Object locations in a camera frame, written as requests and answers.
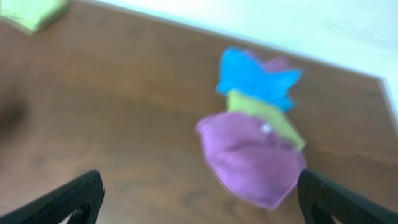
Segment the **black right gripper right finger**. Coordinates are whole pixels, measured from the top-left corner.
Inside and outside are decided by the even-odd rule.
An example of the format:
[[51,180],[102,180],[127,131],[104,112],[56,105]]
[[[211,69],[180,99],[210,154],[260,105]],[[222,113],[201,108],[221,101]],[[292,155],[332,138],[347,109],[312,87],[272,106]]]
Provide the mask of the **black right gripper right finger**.
[[300,173],[297,190],[306,224],[397,223],[396,212],[307,169]]

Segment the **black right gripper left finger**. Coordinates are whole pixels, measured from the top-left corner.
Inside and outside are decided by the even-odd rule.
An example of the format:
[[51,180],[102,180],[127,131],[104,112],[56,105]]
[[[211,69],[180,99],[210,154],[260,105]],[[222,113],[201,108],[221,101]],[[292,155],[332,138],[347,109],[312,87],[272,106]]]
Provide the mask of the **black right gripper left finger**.
[[1,217],[8,224],[95,224],[105,191],[100,172],[91,170]]

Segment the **light green microfiber cloth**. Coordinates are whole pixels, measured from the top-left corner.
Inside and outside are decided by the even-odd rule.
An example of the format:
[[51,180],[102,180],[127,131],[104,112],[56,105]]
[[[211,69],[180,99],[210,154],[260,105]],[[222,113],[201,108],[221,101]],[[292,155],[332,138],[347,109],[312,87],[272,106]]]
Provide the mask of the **light green microfiber cloth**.
[[61,18],[71,3],[69,0],[1,0],[1,22],[32,35]]

